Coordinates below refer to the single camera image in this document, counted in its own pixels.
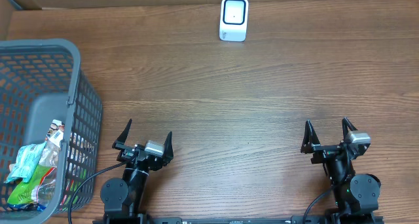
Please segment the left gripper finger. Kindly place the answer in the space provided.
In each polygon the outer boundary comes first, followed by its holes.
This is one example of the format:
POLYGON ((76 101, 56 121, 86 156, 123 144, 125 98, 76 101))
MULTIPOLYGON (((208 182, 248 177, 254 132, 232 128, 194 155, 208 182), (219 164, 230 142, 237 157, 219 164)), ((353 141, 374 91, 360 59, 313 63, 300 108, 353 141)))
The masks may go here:
POLYGON ((125 127, 125 129, 122 131, 120 136, 114 141, 112 144, 113 149, 129 149, 130 147, 125 145, 126 139, 128 137, 130 127, 132 124, 132 119, 130 119, 125 127))
POLYGON ((170 163, 173 159, 172 131, 170 131, 164 142, 164 153, 162 159, 164 163, 170 163))

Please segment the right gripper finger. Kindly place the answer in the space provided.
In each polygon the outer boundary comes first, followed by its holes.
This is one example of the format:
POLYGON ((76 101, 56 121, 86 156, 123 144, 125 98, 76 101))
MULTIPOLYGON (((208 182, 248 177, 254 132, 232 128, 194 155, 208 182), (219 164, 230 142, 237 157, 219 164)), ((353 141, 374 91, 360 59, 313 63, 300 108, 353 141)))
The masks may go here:
POLYGON ((305 122, 304 137, 301 145, 301 153, 313 153, 320 141, 310 120, 305 122))
POLYGON ((343 139, 346 138, 349 131, 357 130, 357 128, 350 122, 348 117, 344 117, 342 119, 342 133, 343 133, 343 139))

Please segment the beige cookie snack bag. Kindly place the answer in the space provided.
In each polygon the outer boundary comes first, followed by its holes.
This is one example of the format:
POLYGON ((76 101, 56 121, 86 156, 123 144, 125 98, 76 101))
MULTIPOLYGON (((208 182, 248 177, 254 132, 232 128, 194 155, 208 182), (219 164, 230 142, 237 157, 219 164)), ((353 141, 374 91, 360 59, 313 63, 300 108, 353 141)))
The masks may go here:
POLYGON ((47 167, 57 167, 61 151, 61 141, 64 138, 65 124, 54 119, 45 138, 45 147, 41 154, 39 164, 47 167))

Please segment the teal snack packet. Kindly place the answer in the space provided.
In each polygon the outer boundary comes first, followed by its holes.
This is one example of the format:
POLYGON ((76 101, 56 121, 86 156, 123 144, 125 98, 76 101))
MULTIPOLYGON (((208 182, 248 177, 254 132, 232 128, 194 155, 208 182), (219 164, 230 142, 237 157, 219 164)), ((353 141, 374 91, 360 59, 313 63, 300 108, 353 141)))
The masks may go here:
POLYGON ((43 143, 21 147, 16 156, 16 162, 7 176, 5 183, 11 183, 18 179, 22 179, 23 182, 28 182, 39 163, 45 145, 46 142, 44 141, 43 143))

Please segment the green snack packet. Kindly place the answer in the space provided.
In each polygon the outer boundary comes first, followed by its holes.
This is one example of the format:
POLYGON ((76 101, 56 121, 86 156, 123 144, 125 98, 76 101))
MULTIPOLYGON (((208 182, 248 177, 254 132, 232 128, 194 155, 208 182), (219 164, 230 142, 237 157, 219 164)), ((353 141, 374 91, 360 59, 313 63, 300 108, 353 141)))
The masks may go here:
POLYGON ((57 167, 38 165, 28 182, 20 182, 7 199, 7 204, 38 203, 47 207, 56 187, 57 167))

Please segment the blue oreo cookie packet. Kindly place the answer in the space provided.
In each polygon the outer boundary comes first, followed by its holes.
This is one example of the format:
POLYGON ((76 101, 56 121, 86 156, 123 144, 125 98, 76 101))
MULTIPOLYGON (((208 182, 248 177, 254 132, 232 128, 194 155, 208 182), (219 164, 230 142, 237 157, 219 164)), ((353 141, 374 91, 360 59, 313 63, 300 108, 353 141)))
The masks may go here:
POLYGON ((42 212, 45 210, 45 206, 38 203, 29 203, 29 204, 7 204, 8 208, 11 208, 14 211, 38 211, 42 212))

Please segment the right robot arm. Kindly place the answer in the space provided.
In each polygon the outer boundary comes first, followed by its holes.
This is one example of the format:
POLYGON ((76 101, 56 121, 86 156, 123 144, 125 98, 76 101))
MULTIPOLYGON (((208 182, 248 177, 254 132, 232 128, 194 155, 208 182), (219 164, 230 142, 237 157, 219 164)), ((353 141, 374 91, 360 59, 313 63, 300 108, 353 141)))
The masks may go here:
POLYGON ((322 145, 311 121, 305 122, 301 153, 311 154, 312 164, 321 164, 331 186, 307 207, 299 223, 383 223, 374 215, 379 208, 381 181, 372 174, 357 174, 352 161, 365 154, 371 145, 368 133, 358 130, 348 118, 342 119, 343 139, 335 145, 322 145), (321 199, 333 194, 336 208, 322 216, 310 215, 321 199))

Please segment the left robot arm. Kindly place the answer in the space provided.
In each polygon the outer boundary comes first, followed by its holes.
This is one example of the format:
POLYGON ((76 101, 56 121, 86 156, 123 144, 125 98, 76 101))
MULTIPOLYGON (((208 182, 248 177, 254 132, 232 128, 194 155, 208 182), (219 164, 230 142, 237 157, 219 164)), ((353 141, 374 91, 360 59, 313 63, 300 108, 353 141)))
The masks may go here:
POLYGON ((107 180, 100 192, 104 215, 99 223, 146 223, 147 215, 138 212, 149 173, 167 166, 173 159, 171 132, 163 144, 147 141, 133 147, 125 144, 129 121, 112 148, 119 150, 117 161, 124 166, 122 177, 107 180))

